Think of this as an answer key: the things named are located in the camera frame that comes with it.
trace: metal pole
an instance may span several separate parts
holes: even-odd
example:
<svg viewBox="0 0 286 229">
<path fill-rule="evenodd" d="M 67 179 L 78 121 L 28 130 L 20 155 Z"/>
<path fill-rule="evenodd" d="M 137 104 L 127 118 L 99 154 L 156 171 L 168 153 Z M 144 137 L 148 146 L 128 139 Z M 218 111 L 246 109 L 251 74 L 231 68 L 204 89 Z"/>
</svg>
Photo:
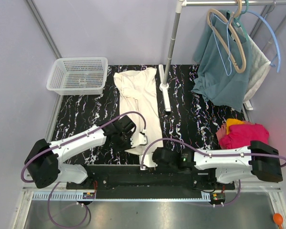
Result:
<svg viewBox="0 0 286 229">
<path fill-rule="evenodd" d="M 286 15 L 275 30 L 276 36 L 280 34 L 281 30 L 284 28 L 285 25 L 286 25 Z M 266 43 L 266 45 L 263 47 L 262 52 L 266 52 L 272 43 L 273 43 L 273 38 L 271 37 L 269 41 Z"/>
<path fill-rule="evenodd" d="M 249 0 L 250 6 L 272 5 L 273 0 Z M 286 0 L 276 0 L 276 5 L 286 5 Z M 213 0 L 213 1 L 187 1 L 186 6 L 237 6 L 235 0 Z"/>
<path fill-rule="evenodd" d="M 165 66 L 165 73 L 164 73 L 164 78 L 163 78 L 163 84 L 167 84 L 167 76 L 168 72 L 171 66 L 172 62 L 172 56 L 173 56 L 173 51 L 174 51 L 174 45 L 175 45 L 175 40 L 176 40 L 176 34 L 177 34 L 177 29 L 178 29 L 178 24 L 179 24 L 179 19 L 180 19 L 181 13 L 176 13 L 175 14 L 175 20 L 174 20 L 174 26 L 173 26 L 173 32 L 172 32 L 172 37 L 171 37 L 171 43 L 170 43 L 170 48 L 168 51 L 167 55 L 167 64 Z"/>
<path fill-rule="evenodd" d="M 263 11 L 261 12 L 261 16 L 263 18 L 266 19 L 266 17 L 268 16 L 268 12 L 269 10 L 272 8 L 273 6 L 272 5 L 266 5 L 264 8 L 263 8 Z M 254 37 L 256 36 L 256 33 L 257 31 L 260 29 L 260 27 L 262 26 L 263 22 L 262 20 L 258 19 L 252 29 L 252 31 L 250 32 L 250 37 L 252 38 L 252 40 L 254 39 Z"/>
<path fill-rule="evenodd" d="M 32 12 L 32 15 L 34 16 L 39 28 L 41 29 L 44 37 L 46 38 L 50 48 L 52 49 L 56 59 L 58 58 L 61 58 L 61 53 L 59 52 L 58 48 L 56 47 L 56 44 L 53 40 L 53 38 L 51 37 L 44 21 L 42 20 L 42 17 L 37 9 L 37 7 L 35 6 L 35 3 L 33 0 L 25 0 L 25 2 L 28 4 L 31 12 Z"/>
</svg>

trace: yellow cloth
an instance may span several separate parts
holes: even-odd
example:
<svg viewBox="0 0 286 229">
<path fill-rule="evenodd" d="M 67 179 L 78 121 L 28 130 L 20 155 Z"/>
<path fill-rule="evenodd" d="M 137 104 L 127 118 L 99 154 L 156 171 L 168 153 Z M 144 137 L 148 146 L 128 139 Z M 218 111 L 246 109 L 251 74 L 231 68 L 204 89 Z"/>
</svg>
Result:
<svg viewBox="0 0 286 229">
<path fill-rule="evenodd" d="M 243 121 L 240 121 L 238 119 L 235 119 L 235 118 L 228 118 L 227 119 L 227 135 L 230 133 L 230 129 L 229 127 L 232 126 L 232 125 L 242 125 L 242 124 L 245 124 Z"/>
</svg>

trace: gray floor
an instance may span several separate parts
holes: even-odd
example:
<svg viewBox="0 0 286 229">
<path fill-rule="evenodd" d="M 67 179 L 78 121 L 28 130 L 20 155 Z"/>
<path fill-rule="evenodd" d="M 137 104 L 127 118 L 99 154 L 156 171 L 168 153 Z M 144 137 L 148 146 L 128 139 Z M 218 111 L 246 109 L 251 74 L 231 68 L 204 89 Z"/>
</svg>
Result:
<svg viewBox="0 0 286 229">
<path fill-rule="evenodd" d="M 52 201 L 51 213 L 64 226 L 74 226 L 84 210 L 69 201 Z M 47 216 L 46 201 L 32 201 L 26 229 L 55 229 Z M 89 205 L 92 219 L 87 229 L 277 229 L 266 193 L 241 193 L 233 205 L 204 208 L 173 202 L 94 202 Z"/>
</svg>

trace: wooden hanger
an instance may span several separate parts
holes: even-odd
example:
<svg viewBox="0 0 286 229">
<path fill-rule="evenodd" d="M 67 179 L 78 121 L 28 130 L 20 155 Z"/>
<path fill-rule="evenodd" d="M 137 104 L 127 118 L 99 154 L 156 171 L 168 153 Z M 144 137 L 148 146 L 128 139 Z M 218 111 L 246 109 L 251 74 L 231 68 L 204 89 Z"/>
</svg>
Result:
<svg viewBox="0 0 286 229">
<path fill-rule="evenodd" d="M 232 19 L 231 19 L 231 21 L 229 23 L 229 30 L 231 31 L 231 34 L 233 35 L 233 38 L 235 39 L 235 42 L 236 42 L 237 47 L 238 47 L 238 50 L 240 52 L 240 56 L 242 58 L 242 63 L 243 63 L 242 68 L 238 67 L 238 65 L 237 65 L 237 63 L 235 61 L 235 58 L 232 55 L 232 53 L 230 53 L 230 58 L 231 58 L 232 64 L 233 64 L 236 72 L 237 73 L 243 73 L 245 71 L 245 69 L 246 69 L 246 57 L 245 57 L 245 53 L 244 53 L 244 49 L 242 47 L 242 44 L 241 44 L 241 42 L 239 40 L 239 37 L 238 37 L 235 29 L 233 28 L 232 24 L 231 24 L 232 21 L 233 21 L 233 18 L 238 17 L 240 15 L 241 11 L 242 11 L 242 1 L 241 0 L 236 0 L 236 2 L 238 4 L 238 9 L 237 9 L 236 13 L 231 15 Z M 211 24 L 211 20 L 210 20 L 211 13 L 216 14 L 225 23 L 228 22 L 228 19 L 221 12 L 219 12 L 218 10 L 215 10 L 215 9 L 210 9 L 208 11 L 208 13 L 206 14 L 206 22 L 211 27 L 211 29 L 215 33 L 216 37 L 218 37 L 220 43 L 225 48 L 225 51 L 229 54 L 229 49 L 228 49 L 227 44 L 225 43 L 225 41 L 223 40 L 223 38 L 221 37 L 221 35 L 217 31 L 217 29 L 214 26 L 212 26 L 212 24 Z"/>
</svg>

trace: pile of clothes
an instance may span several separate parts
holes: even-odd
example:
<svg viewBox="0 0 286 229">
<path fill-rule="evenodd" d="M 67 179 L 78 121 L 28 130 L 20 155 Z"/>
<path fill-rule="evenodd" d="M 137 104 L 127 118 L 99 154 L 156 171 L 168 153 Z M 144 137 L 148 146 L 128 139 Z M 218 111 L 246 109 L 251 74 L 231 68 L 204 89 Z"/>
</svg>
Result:
<svg viewBox="0 0 286 229">
<path fill-rule="evenodd" d="M 235 149 L 249 146 L 251 141 L 268 144 L 269 132 L 261 124 L 228 118 L 216 136 L 222 149 Z"/>
</svg>

